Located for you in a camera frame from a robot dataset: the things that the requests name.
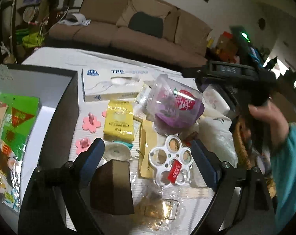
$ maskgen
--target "open box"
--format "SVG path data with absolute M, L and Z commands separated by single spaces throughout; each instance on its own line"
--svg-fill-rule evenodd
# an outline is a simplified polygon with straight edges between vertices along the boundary
M 22 159 L 20 200 L 23 203 L 25 190 L 36 166 L 59 168 L 69 159 L 79 116 L 77 71 L 16 64 L 7 67 L 9 70 L 2 68 L 13 80 L 0 77 L 0 93 L 35 96 L 40 101 L 40 110 Z M 65 219 L 64 204 L 59 207 Z M 0 215 L 17 233 L 19 215 L 1 201 Z

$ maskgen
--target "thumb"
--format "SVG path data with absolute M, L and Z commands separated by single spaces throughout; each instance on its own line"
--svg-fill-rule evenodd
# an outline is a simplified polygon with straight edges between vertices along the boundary
M 268 105 L 266 106 L 253 106 L 248 105 L 250 114 L 257 120 L 270 123 L 272 121 L 272 112 L 270 111 Z

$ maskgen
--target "person's arm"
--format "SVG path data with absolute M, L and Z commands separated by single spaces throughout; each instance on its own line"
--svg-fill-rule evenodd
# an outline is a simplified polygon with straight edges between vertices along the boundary
M 271 166 L 276 183 L 278 206 L 276 231 L 281 231 L 296 213 L 296 126 L 288 126 L 281 111 L 272 102 L 264 107 L 249 106 L 255 119 L 270 125 L 273 151 Z

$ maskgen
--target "yellow tissue pack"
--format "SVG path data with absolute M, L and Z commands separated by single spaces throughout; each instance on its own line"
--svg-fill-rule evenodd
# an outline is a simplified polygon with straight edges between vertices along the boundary
M 111 100 L 107 108 L 104 134 L 134 141 L 133 106 L 128 101 Z

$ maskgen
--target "couch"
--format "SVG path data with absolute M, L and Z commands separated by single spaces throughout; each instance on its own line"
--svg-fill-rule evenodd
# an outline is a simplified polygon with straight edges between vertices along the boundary
M 88 26 L 56 24 L 49 31 L 48 42 L 82 49 L 94 47 L 90 50 L 126 58 L 129 58 L 126 54 L 134 54 L 138 57 L 135 60 L 153 59 L 154 64 L 164 63 L 174 70 L 206 64 L 204 56 L 210 27 L 169 3 L 83 0 L 79 12 L 91 19 Z

